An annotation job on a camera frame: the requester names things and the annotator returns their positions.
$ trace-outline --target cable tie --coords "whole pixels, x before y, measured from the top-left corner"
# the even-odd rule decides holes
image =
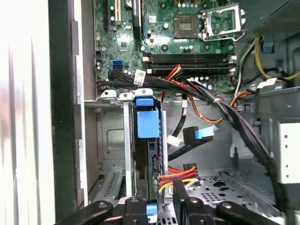
[[[217,101],[220,101],[220,99],[218,97],[215,98],[214,103],[216,103]]]

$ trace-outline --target metal bracket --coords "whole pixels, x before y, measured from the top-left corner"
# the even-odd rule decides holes
[[[234,13],[233,22],[235,23],[235,28],[232,30],[223,30],[223,31],[219,32],[218,34],[215,34],[212,30],[212,15],[213,14],[221,14],[226,11],[233,11],[233,13]],[[238,4],[229,5],[229,6],[225,6],[225,7],[218,7],[215,9],[203,11],[202,19],[204,20],[205,28],[202,32],[201,38],[203,39],[203,41],[217,41],[217,40],[227,40],[227,39],[231,39],[233,41],[238,41],[246,33],[246,30],[242,30],[242,28],[241,28],[242,25],[246,22],[245,18],[241,18],[241,16],[244,14],[245,14],[245,11],[241,10],[240,6]],[[238,33],[238,32],[242,32],[242,35],[238,39],[235,39],[234,37],[222,37],[222,38],[217,38],[217,39],[210,39],[211,37],[216,37],[216,36],[221,36],[221,35],[229,35],[229,34],[234,34],[234,33]]]

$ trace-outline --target blue plastic tab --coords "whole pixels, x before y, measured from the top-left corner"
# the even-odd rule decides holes
[[[149,204],[146,207],[147,215],[155,215],[158,213],[158,205],[157,204]]]
[[[158,110],[137,112],[137,137],[158,138]]]
[[[214,127],[207,127],[202,130],[195,131],[195,139],[202,139],[204,137],[214,136]]]
[[[136,99],[136,106],[154,106],[154,100],[151,97],[139,97]]]

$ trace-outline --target chip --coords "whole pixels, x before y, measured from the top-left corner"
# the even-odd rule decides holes
[[[125,42],[125,41],[122,41],[122,42],[121,42],[121,47],[122,47],[122,48],[126,48],[126,42]]]
[[[176,15],[174,17],[174,37],[193,39],[198,37],[199,19],[196,15]]]

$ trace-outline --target cable bundle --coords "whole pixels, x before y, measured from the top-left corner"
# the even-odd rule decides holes
[[[133,77],[130,77],[116,69],[113,69],[110,72],[109,76],[111,79],[117,79],[118,81],[122,81],[131,85],[133,85],[134,82]],[[286,211],[287,205],[286,205],[285,191],[282,185],[280,185],[277,182],[278,174],[277,174],[277,167],[274,160],[270,157],[266,147],[264,146],[264,144],[262,143],[262,141],[260,140],[256,132],[254,131],[252,126],[230,104],[227,104],[219,97],[216,97],[207,88],[205,88],[199,83],[196,83],[195,81],[180,83],[176,81],[173,82],[167,81],[153,76],[146,76],[143,83],[143,87],[163,89],[165,91],[171,90],[216,105],[221,112],[222,119],[229,121],[232,127],[240,133],[240,136],[245,142],[246,146],[251,150],[251,152],[255,155],[255,157],[259,161],[261,161],[263,166],[270,174],[270,179],[274,189],[274,196],[276,199],[277,208],[282,212]]]

